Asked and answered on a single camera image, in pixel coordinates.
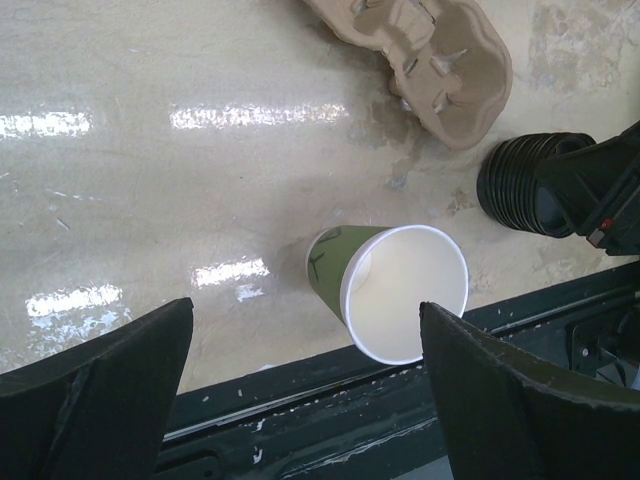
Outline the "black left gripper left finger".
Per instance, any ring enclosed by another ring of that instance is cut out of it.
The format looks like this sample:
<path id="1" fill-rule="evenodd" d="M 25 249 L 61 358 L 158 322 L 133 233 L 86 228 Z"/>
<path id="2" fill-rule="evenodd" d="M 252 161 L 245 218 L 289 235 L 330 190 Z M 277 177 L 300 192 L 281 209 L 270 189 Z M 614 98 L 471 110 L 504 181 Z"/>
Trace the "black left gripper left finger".
<path id="1" fill-rule="evenodd" d="M 4 479 L 148 479 L 193 333 L 190 298 L 1 376 Z"/>

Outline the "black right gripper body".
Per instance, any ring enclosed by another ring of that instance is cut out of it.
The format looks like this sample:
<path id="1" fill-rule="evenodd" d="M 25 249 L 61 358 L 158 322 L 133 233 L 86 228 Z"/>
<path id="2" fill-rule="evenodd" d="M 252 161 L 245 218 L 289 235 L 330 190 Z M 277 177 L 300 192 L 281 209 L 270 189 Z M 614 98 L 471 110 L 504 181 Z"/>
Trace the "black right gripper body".
<path id="1" fill-rule="evenodd" d="M 639 165 L 589 168 L 582 234 L 609 256 L 639 254 Z"/>

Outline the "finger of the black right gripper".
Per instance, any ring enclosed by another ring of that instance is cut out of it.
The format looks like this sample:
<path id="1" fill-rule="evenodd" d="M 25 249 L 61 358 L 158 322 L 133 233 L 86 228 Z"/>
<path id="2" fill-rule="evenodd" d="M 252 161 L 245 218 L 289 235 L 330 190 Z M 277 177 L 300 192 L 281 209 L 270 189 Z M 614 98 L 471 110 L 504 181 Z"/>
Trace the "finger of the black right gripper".
<path id="1" fill-rule="evenodd" d="M 639 125 L 602 143 L 541 161 L 535 177 L 574 233 L 587 240 L 639 238 Z"/>

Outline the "cardboard two-cup carrier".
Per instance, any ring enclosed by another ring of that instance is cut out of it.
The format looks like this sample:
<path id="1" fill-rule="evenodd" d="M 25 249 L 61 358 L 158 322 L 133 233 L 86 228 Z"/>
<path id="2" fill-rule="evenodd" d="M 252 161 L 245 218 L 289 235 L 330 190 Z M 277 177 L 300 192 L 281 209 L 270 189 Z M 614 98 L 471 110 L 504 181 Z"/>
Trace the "cardboard two-cup carrier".
<path id="1" fill-rule="evenodd" d="M 342 41 L 378 52 L 391 91 L 451 150 L 477 145 L 509 99 L 507 46 L 474 1 L 311 1 Z"/>

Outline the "green paper coffee cup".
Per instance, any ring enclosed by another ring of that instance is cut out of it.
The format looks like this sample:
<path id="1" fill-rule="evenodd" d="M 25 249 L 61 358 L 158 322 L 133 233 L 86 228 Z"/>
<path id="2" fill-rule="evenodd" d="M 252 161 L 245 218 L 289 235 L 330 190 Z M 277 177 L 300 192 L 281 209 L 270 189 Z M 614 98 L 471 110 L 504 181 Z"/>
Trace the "green paper coffee cup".
<path id="1" fill-rule="evenodd" d="M 386 365 L 422 358 L 421 303 L 462 315 L 469 295 L 460 247 L 443 231 L 420 224 L 327 229 L 308 249 L 306 274 L 355 346 Z"/>

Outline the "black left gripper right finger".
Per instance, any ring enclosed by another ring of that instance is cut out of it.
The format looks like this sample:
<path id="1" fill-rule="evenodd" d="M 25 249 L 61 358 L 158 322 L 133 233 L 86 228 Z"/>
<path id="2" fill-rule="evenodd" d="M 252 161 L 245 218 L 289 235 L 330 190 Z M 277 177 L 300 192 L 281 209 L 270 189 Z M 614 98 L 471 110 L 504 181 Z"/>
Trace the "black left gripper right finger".
<path id="1" fill-rule="evenodd" d="M 432 302 L 420 326 L 454 478 L 638 478 L 638 392 L 542 360 Z"/>

